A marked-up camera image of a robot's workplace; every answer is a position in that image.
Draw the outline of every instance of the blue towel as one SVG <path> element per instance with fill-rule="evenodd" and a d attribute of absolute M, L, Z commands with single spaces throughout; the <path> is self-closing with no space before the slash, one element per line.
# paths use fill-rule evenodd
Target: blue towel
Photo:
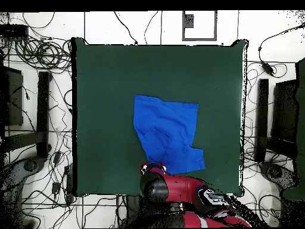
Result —
<path fill-rule="evenodd" d="M 171 174 L 205 169 L 203 150 L 192 148 L 198 104 L 135 96 L 133 126 L 149 162 L 162 162 Z"/>

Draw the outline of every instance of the wire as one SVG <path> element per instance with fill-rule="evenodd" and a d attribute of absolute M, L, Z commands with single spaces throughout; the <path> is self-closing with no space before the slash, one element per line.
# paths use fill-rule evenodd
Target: wire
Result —
<path fill-rule="evenodd" d="M 68 90 L 68 91 L 64 94 L 64 102 L 65 102 L 66 105 L 72 107 L 72 105 L 71 105 L 71 104 L 68 104 L 67 101 L 66 101 L 66 95 L 67 95 L 70 91 L 72 91 L 72 89 Z"/>
<path fill-rule="evenodd" d="M 152 17 L 151 17 L 151 19 L 150 19 L 150 22 L 151 22 L 151 20 L 153 20 L 153 18 L 154 18 L 154 16 L 156 16 L 157 14 L 158 14 L 158 12 L 159 11 L 157 11 Z M 145 43 L 146 43 L 146 45 L 147 45 L 147 41 L 146 41 L 146 31 L 147 31 L 147 29 L 148 29 L 148 26 L 150 26 L 150 22 L 148 23 L 148 25 L 147 25 L 147 27 L 146 27 L 146 29 L 145 29 L 145 32 L 144 32 L 144 39 L 145 39 Z"/>
<path fill-rule="evenodd" d="M 55 12 L 53 12 L 53 16 L 52 16 L 51 20 L 50 20 L 49 23 L 46 24 L 45 26 L 42 26 L 42 27 L 34 27 L 34 26 L 30 26 L 30 25 L 28 24 L 28 22 L 26 21 L 26 18 L 24 17 L 24 13 L 22 13 L 22 17 L 23 17 L 24 21 L 26 22 L 26 24 L 27 24 L 29 27 L 34 28 L 34 29 L 46 28 L 46 27 L 47 27 L 49 24 L 51 24 L 51 22 L 53 21 L 54 15 L 55 15 Z"/>
<path fill-rule="evenodd" d="M 262 58 L 260 57 L 260 51 L 262 50 L 262 45 L 263 45 L 263 43 L 264 43 L 266 40 L 271 39 L 271 38 L 274 38 L 274 37 L 276 37 L 276 36 L 278 36 L 278 35 L 280 35 L 280 34 L 285 34 L 285 33 L 289 32 L 290 30 L 297 30 L 297 29 L 299 29 L 299 28 L 304 28 L 304 27 L 305 27 L 305 23 L 302 23 L 302 24 L 299 25 L 299 26 L 289 28 L 289 29 L 287 29 L 287 30 L 284 30 L 284 31 L 282 31 L 282 32 L 280 32 L 280 33 L 278 33 L 278 34 L 276 34 L 276 35 L 272 35 L 272 36 L 270 36 L 270 37 L 264 39 L 264 40 L 261 42 L 260 46 L 259 46 L 259 58 L 260 58 L 260 61 L 264 62 L 264 61 L 262 60 Z"/>
<path fill-rule="evenodd" d="M 122 24 L 122 25 L 124 25 L 124 27 L 127 29 L 127 31 L 128 31 L 128 33 L 129 33 L 129 36 L 135 41 L 135 45 L 137 45 L 138 44 L 138 41 L 136 41 L 132 36 L 131 36 L 131 34 L 130 34 L 130 30 L 128 29 L 128 27 L 127 26 L 125 26 L 125 24 L 119 19 L 119 17 L 117 16 L 117 14 L 116 14 L 116 12 L 114 11 L 114 15 L 116 15 L 116 17 L 117 17 L 117 19 L 118 19 L 118 21 Z"/>
<path fill-rule="evenodd" d="M 97 202 L 97 204 L 95 205 L 95 207 L 94 207 L 90 212 L 88 212 L 88 213 L 85 215 L 85 217 L 84 217 L 84 223 L 83 223 L 83 228 L 85 228 L 85 225 L 86 225 L 86 217 L 87 217 L 89 214 L 91 214 L 91 213 L 98 207 L 98 204 L 100 203 L 100 201 L 102 201 L 102 200 L 114 200 L 114 199 L 116 199 L 116 198 L 114 197 L 114 198 L 112 198 L 112 199 L 109 199 L 109 198 L 103 197 L 103 198 L 99 199 L 99 201 Z"/>
<path fill-rule="evenodd" d="M 34 216 L 34 215 L 30 215 L 30 214 L 28 214 L 28 213 L 25 213 L 25 212 L 23 212 L 23 211 L 22 211 L 22 213 L 23 213 L 24 215 L 26 215 L 26 216 L 29 216 L 29 217 L 38 219 L 38 220 L 39 220 L 39 224 L 38 224 L 38 226 L 36 227 L 36 229 L 38 229 L 38 228 L 40 227 L 40 225 L 41 225 L 41 219 L 40 219 L 40 218 L 38 218 L 38 217 L 36 217 L 36 216 Z"/>
<path fill-rule="evenodd" d="M 280 199 L 279 197 L 277 197 L 277 196 L 275 196 L 275 195 L 272 195 L 272 194 L 267 194 L 267 195 L 262 196 L 262 197 L 259 199 L 259 204 L 258 204 L 258 206 L 259 206 L 259 214 L 260 214 L 260 217 L 261 217 L 262 220 L 264 220 L 264 219 L 263 219 L 263 216 L 264 216 L 264 217 L 268 217 L 268 216 L 265 216 L 265 215 L 262 214 L 262 209 L 264 209 L 264 208 L 262 208 L 262 206 L 260 205 L 260 202 L 261 202 L 265 197 L 275 197 L 278 201 L 282 202 L 281 199 Z M 274 215 L 271 214 L 270 212 L 267 212 L 267 213 L 270 214 L 271 216 L 273 216 L 274 218 L 276 218 L 276 219 L 279 221 L 279 217 L 278 217 L 277 215 L 274 216 Z"/>

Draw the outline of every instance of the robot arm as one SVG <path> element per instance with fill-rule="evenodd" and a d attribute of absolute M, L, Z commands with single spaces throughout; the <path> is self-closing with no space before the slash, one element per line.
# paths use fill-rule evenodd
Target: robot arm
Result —
<path fill-rule="evenodd" d="M 159 163 L 143 163 L 140 168 L 143 197 L 153 203 L 188 203 L 194 208 L 157 218 L 150 227 L 250 227 L 223 196 L 200 180 L 169 175 Z"/>

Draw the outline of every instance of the metal bar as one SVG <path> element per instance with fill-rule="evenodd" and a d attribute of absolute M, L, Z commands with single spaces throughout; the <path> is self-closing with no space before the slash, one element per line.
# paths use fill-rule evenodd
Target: metal bar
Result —
<path fill-rule="evenodd" d="M 52 79 L 50 72 L 38 74 L 38 98 L 37 98 L 37 131 L 43 132 L 43 140 L 37 143 L 37 155 L 47 158 L 49 153 L 49 83 Z"/>
<path fill-rule="evenodd" d="M 38 132 L 36 139 L 36 134 L 32 132 L 30 134 L 16 134 L 5 137 L 5 141 L 7 142 L 6 152 L 13 151 L 15 149 L 22 147 L 34 145 L 36 143 L 37 144 L 41 143 L 43 141 L 44 136 L 45 136 L 44 132 Z"/>
<path fill-rule="evenodd" d="M 259 79 L 257 87 L 257 110 L 256 110 L 256 139 L 254 143 L 254 160 L 264 162 L 266 154 L 266 145 L 264 138 L 267 137 L 268 124 L 268 93 L 269 80 Z"/>

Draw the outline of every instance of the green table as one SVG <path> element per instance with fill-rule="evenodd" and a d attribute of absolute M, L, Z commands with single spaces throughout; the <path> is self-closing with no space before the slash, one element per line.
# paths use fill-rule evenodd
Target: green table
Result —
<path fill-rule="evenodd" d="M 231 47 L 125 46 L 85 45 L 76 38 L 72 50 L 75 110 L 77 106 L 73 187 L 78 195 L 140 194 L 139 167 L 146 155 L 133 128 L 136 94 L 198 103 L 192 146 L 204 150 L 206 169 L 186 175 L 201 178 L 224 193 L 241 194 L 246 41 Z"/>

